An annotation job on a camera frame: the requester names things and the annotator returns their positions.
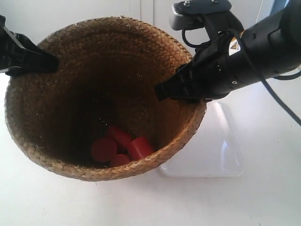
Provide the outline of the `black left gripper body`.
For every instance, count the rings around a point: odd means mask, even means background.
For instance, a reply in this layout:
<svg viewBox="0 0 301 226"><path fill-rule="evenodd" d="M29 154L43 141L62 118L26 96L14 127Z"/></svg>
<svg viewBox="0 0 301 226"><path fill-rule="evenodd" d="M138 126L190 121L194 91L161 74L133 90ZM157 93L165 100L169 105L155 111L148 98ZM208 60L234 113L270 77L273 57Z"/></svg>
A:
<svg viewBox="0 0 301 226"><path fill-rule="evenodd" d="M0 72L8 76L22 73L25 48L5 25L6 18L0 16Z"/></svg>

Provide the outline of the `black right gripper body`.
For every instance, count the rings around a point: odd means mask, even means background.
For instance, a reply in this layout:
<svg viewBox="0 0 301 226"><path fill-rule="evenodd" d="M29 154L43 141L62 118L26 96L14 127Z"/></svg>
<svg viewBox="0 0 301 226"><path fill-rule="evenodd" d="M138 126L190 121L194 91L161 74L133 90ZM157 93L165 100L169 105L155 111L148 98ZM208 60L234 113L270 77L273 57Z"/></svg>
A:
<svg viewBox="0 0 301 226"><path fill-rule="evenodd" d="M225 32L198 49L193 59L176 74L178 99L220 99L249 85L249 37Z"/></svg>

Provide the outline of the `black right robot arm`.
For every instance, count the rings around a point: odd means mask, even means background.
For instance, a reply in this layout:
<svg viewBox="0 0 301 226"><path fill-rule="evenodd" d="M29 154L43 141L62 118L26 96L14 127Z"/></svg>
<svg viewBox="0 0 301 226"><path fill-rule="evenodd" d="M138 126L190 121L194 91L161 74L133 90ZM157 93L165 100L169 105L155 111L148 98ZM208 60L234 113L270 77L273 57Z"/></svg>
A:
<svg viewBox="0 0 301 226"><path fill-rule="evenodd" d="M209 41L195 45L193 58L155 86L160 101L221 99L261 78L278 78L301 63L298 0L248 29L232 14L227 0L186 0L172 10L173 30L204 28Z"/></svg>

